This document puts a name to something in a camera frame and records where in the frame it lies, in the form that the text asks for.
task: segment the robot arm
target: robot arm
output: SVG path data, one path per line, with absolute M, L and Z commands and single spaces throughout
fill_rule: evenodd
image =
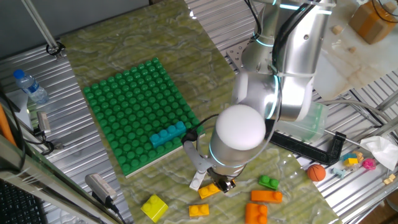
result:
M 230 55 L 239 70 L 234 105 L 218 116 L 208 155 L 202 157 L 191 141 L 183 141 L 198 171 L 191 189 L 198 190 L 209 174 L 217 187 L 229 191 L 234 187 L 233 179 L 266 148 L 279 119 L 305 117 L 333 3 L 275 0 L 264 6 L 259 13 L 261 28 L 255 28 L 241 60 Z

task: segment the orange tube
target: orange tube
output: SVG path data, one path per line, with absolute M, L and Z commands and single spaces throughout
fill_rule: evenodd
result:
M 1 104 L 0 104 L 0 129 L 1 129 L 4 137 L 8 141 L 10 141 L 13 145 L 17 146 L 17 144 L 15 143 L 14 137 L 12 136 L 11 129 L 8 124 L 6 114 L 5 114 Z

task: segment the pink toy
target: pink toy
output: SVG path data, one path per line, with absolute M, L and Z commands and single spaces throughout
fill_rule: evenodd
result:
M 374 159 L 365 159 L 362 162 L 362 166 L 368 170 L 374 170 L 376 168 L 376 161 Z

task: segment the metal grating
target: metal grating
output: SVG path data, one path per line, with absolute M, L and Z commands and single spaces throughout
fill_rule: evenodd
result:
M 242 0 L 187 0 L 186 2 L 220 52 L 226 57 L 227 62 L 234 69 L 230 59 L 226 56 L 226 49 L 250 38 L 255 26 L 254 19 L 247 5 Z M 261 4 L 256 3 L 258 11 L 261 10 L 261 6 Z M 398 91 L 398 75 L 393 72 L 358 90 L 358 92 L 347 92 L 339 96 L 339 98 L 346 100 L 359 98 L 371 106 L 377 106 L 395 91 Z M 313 92 L 312 100 L 322 101 L 319 94 L 315 91 Z M 375 124 L 365 118 L 365 116 L 369 115 L 362 110 L 359 113 L 359 109 L 342 104 L 330 105 L 329 109 L 330 113 L 326 128 L 331 131 L 345 133 L 348 138 L 359 141 L 376 130 L 373 128 Z M 398 105 L 394 104 L 386 113 L 391 119 L 395 118 L 398 114 Z M 333 136 L 326 134 L 312 145 L 327 150 L 330 147 L 332 138 Z M 353 150 L 356 150 L 355 146 L 346 143 L 342 154 Z M 300 156 L 296 156 L 296 158 L 303 169 L 307 169 L 313 164 L 313 161 L 309 159 Z M 343 222 L 348 223 L 356 215 L 371 209 L 372 204 L 370 203 L 363 206 L 360 205 L 385 186 L 382 180 L 386 178 L 387 169 L 380 164 L 377 165 L 376 170 L 372 171 L 360 168 L 356 172 L 347 173 L 346 177 L 340 180 L 331 173 L 334 167 L 342 169 L 340 163 L 325 167 L 325 180 L 314 184 Z M 357 218 L 350 223 L 359 221 L 360 218 Z
M 68 59 L 56 61 L 46 53 L 44 46 L 3 60 L 0 62 L 0 77 L 7 91 L 17 89 L 12 76 L 17 68 L 33 75 L 50 97 L 44 105 L 28 102 L 33 127 L 37 126 L 36 111 L 45 111 L 52 130 L 48 140 L 63 143 L 64 149 L 54 151 L 47 159 L 89 193 L 91 189 L 85 184 L 85 175 L 99 173 L 118 193 L 115 204 L 122 216 L 132 220 Z M 49 223 L 60 223 L 59 208 L 44 203 L 44 210 Z

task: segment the blue bottle cap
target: blue bottle cap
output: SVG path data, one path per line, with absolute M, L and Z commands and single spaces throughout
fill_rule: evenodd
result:
M 24 71 L 22 71 L 21 69 L 15 70 L 14 77 L 16 79 L 23 78 L 24 76 L 25 76 L 25 72 Z

